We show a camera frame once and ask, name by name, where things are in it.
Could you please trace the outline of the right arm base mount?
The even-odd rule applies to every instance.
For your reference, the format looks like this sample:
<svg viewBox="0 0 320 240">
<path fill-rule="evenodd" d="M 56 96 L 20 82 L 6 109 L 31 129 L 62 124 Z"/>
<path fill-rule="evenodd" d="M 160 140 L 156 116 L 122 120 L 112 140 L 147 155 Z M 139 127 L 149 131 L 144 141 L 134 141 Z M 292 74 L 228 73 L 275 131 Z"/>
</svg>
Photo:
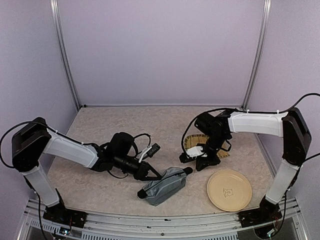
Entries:
<svg viewBox="0 0 320 240">
<path fill-rule="evenodd" d="M 264 196 L 259 207 L 250 210 L 242 210 L 238 213 L 238 217 L 241 227 L 245 228 L 281 219 L 283 215 L 279 204 L 269 202 Z"/>
</svg>

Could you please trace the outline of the grey zip pouch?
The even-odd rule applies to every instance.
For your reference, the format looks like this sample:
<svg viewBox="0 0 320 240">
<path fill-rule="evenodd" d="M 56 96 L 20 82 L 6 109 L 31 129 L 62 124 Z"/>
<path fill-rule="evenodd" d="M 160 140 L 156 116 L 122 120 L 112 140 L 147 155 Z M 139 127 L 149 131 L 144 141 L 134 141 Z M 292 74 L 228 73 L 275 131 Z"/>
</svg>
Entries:
<svg viewBox="0 0 320 240">
<path fill-rule="evenodd" d="M 169 167 L 160 180 L 149 181 L 137 192 L 139 199 L 152 206 L 158 206 L 186 186 L 187 176 L 193 172 L 191 167 Z"/>
</svg>

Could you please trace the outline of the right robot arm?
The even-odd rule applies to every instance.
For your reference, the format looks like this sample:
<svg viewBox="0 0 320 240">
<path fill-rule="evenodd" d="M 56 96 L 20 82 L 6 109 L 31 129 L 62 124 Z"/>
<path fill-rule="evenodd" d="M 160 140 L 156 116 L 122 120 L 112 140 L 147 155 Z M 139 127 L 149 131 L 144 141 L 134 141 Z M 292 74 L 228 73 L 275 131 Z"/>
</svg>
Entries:
<svg viewBox="0 0 320 240">
<path fill-rule="evenodd" d="M 256 218 L 266 222 L 275 212 L 275 206 L 293 185 L 302 165 L 308 160 L 312 135 L 301 111 L 293 107 L 276 112 L 243 111 L 226 108 L 214 116 L 205 111 L 196 116 L 194 126 L 208 136 L 195 156 L 198 171 L 219 163 L 218 151 L 233 134 L 255 134 L 260 141 L 274 140 L 277 147 L 278 169 L 264 196 L 264 204 L 257 208 Z"/>
</svg>

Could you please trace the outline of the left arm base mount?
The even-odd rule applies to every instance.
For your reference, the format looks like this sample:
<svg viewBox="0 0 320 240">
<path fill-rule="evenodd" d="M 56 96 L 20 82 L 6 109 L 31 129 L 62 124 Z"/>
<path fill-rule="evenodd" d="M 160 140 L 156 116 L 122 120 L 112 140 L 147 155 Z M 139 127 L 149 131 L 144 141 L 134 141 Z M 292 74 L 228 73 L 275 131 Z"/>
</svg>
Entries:
<svg viewBox="0 0 320 240">
<path fill-rule="evenodd" d="M 66 208 L 59 191 L 57 189 L 55 190 L 59 197 L 59 202 L 51 207 L 46 206 L 43 218 L 54 223 L 68 225 L 70 228 L 77 227 L 83 229 L 88 214 L 84 211 Z"/>
</svg>

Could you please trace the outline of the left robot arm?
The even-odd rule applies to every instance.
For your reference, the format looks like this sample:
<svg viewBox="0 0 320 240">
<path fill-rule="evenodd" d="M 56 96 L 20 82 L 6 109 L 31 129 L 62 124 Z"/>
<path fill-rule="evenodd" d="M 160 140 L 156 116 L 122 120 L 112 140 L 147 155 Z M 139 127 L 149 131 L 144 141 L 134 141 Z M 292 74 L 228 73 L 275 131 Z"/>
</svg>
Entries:
<svg viewBox="0 0 320 240">
<path fill-rule="evenodd" d="M 19 127 L 21 129 L 11 139 L 13 168 L 22 173 L 45 206 L 50 208 L 50 214 L 61 223 L 70 218 L 70 211 L 64 207 L 59 192 L 40 165 L 43 154 L 69 160 L 95 172 L 110 172 L 117 168 L 138 181 L 162 179 L 161 174 L 145 161 L 160 146 L 150 144 L 145 151 L 139 152 L 136 137 L 126 132 L 115 133 L 110 142 L 97 145 L 63 135 L 49 127 L 42 117 L 21 123 Z"/>
</svg>

